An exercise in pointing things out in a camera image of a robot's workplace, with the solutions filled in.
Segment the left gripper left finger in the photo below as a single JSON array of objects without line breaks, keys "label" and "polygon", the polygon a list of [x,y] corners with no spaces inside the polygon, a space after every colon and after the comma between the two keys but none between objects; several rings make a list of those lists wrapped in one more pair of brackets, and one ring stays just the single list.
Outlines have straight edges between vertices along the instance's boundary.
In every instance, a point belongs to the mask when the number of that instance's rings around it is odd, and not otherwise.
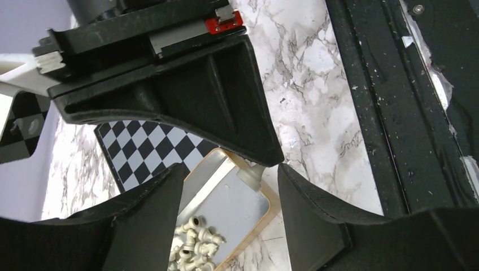
[{"label": "left gripper left finger", "polygon": [[1,219],[2,270],[166,270],[184,179],[174,164],[70,217]]}]

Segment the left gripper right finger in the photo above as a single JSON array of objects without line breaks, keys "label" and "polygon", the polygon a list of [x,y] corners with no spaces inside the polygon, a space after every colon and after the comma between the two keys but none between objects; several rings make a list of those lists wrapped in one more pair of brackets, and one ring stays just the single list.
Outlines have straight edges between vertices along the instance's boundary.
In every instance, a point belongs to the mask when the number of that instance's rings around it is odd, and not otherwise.
[{"label": "left gripper right finger", "polygon": [[292,270],[477,270],[478,209],[427,209],[400,218],[368,212],[277,172]]}]

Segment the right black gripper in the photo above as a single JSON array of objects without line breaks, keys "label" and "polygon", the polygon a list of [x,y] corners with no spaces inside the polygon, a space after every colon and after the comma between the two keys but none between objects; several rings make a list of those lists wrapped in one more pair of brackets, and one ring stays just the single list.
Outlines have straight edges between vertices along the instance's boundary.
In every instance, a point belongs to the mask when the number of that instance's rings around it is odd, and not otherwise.
[{"label": "right black gripper", "polygon": [[266,167],[284,161],[252,43],[228,1],[73,1],[33,48],[70,124],[156,121]]}]

